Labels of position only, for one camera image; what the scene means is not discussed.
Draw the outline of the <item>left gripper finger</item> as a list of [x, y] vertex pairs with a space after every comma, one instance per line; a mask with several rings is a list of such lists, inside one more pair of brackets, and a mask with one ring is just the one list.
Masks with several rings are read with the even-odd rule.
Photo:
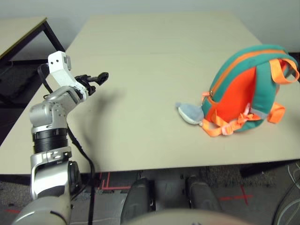
[[97, 77], [94, 77], [94, 82], [97, 83], [98, 85], [102, 85], [107, 81], [108, 77], [109, 77], [108, 72], [102, 72]]

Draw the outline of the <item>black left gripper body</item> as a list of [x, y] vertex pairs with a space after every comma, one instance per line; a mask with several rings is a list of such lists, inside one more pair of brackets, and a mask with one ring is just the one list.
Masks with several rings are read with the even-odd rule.
[[75, 77], [76, 81], [82, 84], [86, 88], [88, 95], [92, 95], [96, 91], [96, 87], [90, 85], [91, 82], [89, 81], [90, 78], [91, 76], [89, 75], [79, 75]]

